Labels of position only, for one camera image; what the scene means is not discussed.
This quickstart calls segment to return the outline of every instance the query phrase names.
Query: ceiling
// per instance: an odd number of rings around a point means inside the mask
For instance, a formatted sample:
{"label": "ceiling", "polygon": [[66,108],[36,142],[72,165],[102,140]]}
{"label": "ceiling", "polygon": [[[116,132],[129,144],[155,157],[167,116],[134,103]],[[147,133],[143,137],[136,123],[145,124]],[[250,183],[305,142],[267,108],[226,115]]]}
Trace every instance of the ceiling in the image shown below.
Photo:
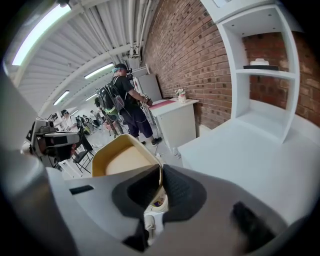
{"label": "ceiling", "polygon": [[[22,27],[7,53],[5,64],[19,92],[40,116],[46,118],[62,109],[82,105],[97,88],[110,81],[112,68],[89,79],[84,76],[109,63],[128,59],[129,1],[71,0],[71,11],[42,35],[21,66],[12,66],[23,40],[45,13],[28,20]],[[134,42],[140,1],[135,1]],[[150,6],[142,45],[148,36],[158,2],[153,0]],[[147,4],[148,0],[143,7],[144,13]],[[137,68],[139,59],[131,59],[130,65],[133,69]],[[70,93],[57,106],[53,106],[66,90]]]}

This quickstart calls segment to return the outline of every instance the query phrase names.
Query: white desk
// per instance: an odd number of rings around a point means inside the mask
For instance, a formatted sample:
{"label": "white desk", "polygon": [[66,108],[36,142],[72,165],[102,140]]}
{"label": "white desk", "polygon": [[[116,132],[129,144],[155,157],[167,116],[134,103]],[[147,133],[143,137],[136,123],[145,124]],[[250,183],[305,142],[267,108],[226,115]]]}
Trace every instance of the white desk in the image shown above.
{"label": "white desk", "polygon": [[[153,104],[164,102],[158,100]],[[187,99],[185,103],[176,100],[174,103],[150,109],[154,116],[158,130],[163,134],[163,139],[171,152],[196,138],[196,122],[194,103],[198,100]]]}
{"label": "white desk", "polygon": [[231,119],[178,150],[184,168],[239,185],[289,225],[318,196],[320,147],[294,129],[279,144]]}

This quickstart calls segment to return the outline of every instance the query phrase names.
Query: white refrigerator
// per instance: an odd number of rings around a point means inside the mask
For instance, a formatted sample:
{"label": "white refrigerator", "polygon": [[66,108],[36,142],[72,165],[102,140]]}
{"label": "white refrigerator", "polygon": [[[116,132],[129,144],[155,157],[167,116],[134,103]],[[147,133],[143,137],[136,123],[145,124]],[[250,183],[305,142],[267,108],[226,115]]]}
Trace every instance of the white refrigerator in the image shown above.
{"label": "white refrigerator", "polygon": [[[159,101],[162,99],[159,85],[156,79],[156,76],[154,74],[146,74],[139,77],[133,78],[134,88],[135,90],[140,93],[141,95],[147,94],[148,97],[153,101]],[[142,104],[144,113],[146,117],[148,118],[149,122],[152,125],[156,124],[156,121],[154,117],[152,116],[149,108],[145,106],[145,104]]]}

